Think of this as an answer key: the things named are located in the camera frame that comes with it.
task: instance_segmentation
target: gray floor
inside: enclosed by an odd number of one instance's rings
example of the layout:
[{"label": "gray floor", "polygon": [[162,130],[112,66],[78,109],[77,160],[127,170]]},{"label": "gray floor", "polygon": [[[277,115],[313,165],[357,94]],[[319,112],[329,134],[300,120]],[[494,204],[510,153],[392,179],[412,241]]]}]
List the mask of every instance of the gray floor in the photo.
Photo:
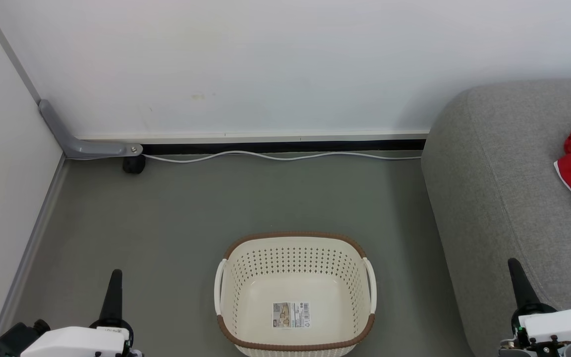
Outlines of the gray floor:
[{"label": "gray floor", "polygon": [[[390,155],[415,154],[392,152]],[[266,231],[342,233],[378,280],[371,334],[354,357],[470,357],[419,160],[225,157],[190,165],[70,161],[16,320],[86,326],[112,269],[124,273],[135,347],[156,356],[242,356],[220,332],[213,280],[225,249]]]}]

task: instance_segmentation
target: product label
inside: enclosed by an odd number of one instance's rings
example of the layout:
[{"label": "product label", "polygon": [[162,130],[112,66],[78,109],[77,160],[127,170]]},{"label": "product label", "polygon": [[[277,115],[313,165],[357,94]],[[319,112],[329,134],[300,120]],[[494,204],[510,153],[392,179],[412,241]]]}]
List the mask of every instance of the product label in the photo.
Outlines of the product label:
[{"label": "product label", "polygon": [[310,328],[310,303],[275,302],[272,304],[272,327]]},{"label": "product label", "polygon": [[97,330],[105,330],[105,331],[109,331],[109,332],[118,332],[119,334],[122,334],[124,336],[125,341],[129,341],[129,330],[127,330],[126,328],[99,326],[96,329]]}]

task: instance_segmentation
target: white plastic basket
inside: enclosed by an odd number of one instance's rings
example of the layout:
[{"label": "white plastic basket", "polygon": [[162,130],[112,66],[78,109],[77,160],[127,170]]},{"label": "white plastic basket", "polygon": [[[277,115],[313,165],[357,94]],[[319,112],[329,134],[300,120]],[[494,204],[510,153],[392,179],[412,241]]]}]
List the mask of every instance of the white plastic basket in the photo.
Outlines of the white plastic basket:
[{"label": "white plastic basket", "polygon": [[345,236],[266,233],[229,247],[214,299],[220,329],[245,355],[339,357],[374,324],[376,276]]}]

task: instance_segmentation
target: gray sofa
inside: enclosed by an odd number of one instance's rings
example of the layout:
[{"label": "gray sofa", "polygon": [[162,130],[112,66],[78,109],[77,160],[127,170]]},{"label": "gray sofa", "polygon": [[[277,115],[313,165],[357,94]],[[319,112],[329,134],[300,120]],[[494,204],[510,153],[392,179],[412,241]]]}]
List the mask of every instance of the gray sofa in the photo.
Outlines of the gray sofa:
[{"label": "gray sofa", "polygon": [[571,309],[571,193],[553,162],[571,130],[571,79],[458,95],[426,140],[422,170],[468,343],[494,357],[512,338],[506,260],[543,302]]}]

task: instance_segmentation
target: white cable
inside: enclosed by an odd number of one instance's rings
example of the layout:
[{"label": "white cable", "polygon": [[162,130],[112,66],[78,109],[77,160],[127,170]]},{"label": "white cable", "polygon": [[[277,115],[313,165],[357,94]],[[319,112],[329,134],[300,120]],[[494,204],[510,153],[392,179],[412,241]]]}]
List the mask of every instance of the white cable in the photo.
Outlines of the white cable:
[{"label": "white cable", "polygon": [[314,155],[309,155],[309,156],[297,156],[295,158],[275,158],[274,156],[267,156],[267,155],[258,154],[256,152],[239,151],[239,150],[218,152],[217,154],[204,156],[203,158],[193,159],[193,160],[171,160],[171,159],[159,158],[157,156],[151,156],[151,155],[146,155],[146,154],[142,154],[142,156],[145,156],[145,158],[150,158],[153,160],[165,161],[167,163],[188,164],[188,163],[197,163],[198,161],[204,161],[204,160],[216,158],[217,156],[230,155],[230,154],[251,155],[251,156],[257,156],[258,158],[264,158],[264,159],[275,160],[275,161],[296,161],[296,160],[303,160],[303,159],[320,158],[321,156],[330,156],[330,155],[363,156],[365,158],[372,158],[372,159],[379,159],[379,160],[415,160],[415,159],[420,158],[420,156],[410,156],[410,157],[406,157],[406,158],[387,158],[385,156],[362,154],[360,152],[339,152],[339,151],[322,152],[320,154],[314,154]]}]

